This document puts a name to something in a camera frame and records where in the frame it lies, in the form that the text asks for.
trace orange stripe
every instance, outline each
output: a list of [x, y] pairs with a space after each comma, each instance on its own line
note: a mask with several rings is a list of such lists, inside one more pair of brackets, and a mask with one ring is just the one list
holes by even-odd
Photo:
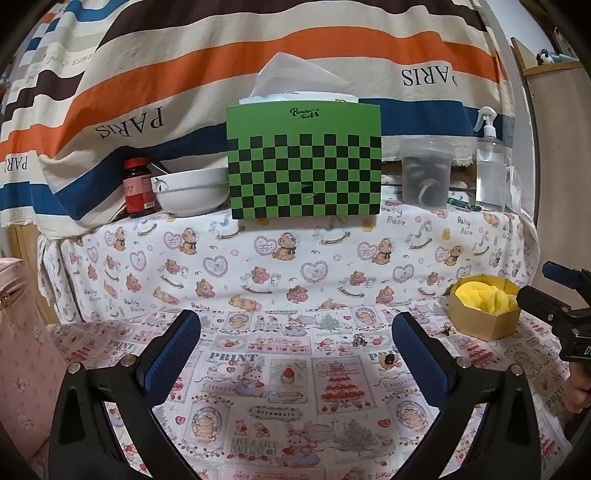
[[43, 18], [41, 19], [41, 23], [51, 23], [51, 20], [54, 19], [56, 15], [54, 13], [51, 12], [47, 12], [45, 15], [43, 15]]
[[280, 51], [307, 60], [372, 57], [403, 65], [440, 60], [450, 63], [458, 72], [499, 81], [496, 57], [473, 46], [444, 42], [433, 31], [396, 38], [370, 28], [310, 28], [277, 40], [236, 42], [196, 50], [174, 60], [121, 73], [76, 97], [63, 125], [52, 128], [35, 124], [27, 130], [12, 131], [0, 143], [0, 159], [29, 150], [53, 158], [85, 127], [201, 85], [257, 73]]

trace white bowl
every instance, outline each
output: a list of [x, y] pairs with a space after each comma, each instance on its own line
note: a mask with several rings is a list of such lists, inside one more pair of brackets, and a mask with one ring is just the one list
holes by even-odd
[[228, 198], [228, 168], [204, 168], [157, 175], [152, 189], [165, 212], [190, 217], [214, 211]]

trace blue textured pad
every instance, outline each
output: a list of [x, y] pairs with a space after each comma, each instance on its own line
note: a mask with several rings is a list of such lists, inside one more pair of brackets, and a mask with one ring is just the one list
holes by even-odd
[[165, 402], [200, 335], [199, 316], [191, 312], [145, 374], [144, 400], [149, 408]]
[[573, 290], [581, 286], [579, 274], [570, 268], [558, 265], [558, 263], [546, 262], [542, 267], [542, 274], [548, 280], [555, 281]]
[[427, 403], [445, 407], [449, 397], [447, 375], [401, 314], [392, 321], [392, 340]]

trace pink bag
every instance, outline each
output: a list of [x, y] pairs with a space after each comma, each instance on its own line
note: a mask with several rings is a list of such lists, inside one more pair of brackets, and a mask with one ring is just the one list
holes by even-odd
[[49, 437], [66, 362], [28, 285], [23, 260], [0, 258], [0, 422], [30, 460]]

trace spray nozzle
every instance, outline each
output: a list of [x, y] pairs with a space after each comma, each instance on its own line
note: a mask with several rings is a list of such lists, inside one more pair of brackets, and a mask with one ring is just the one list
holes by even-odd
[[480, 110], [478, 110], [478, 120], [476, 121], [476, 126], [474, 127], [474, 131], [478, 132], [482, 128], [482, 124], [485, 123], [484, 126], [484, 134], [486, 137], [496, 137], [496, 130], [495, 127], [492, 126], [492, 123], [495, 121], [496, 112], [493, 108], [489, 106], [484, 106]]

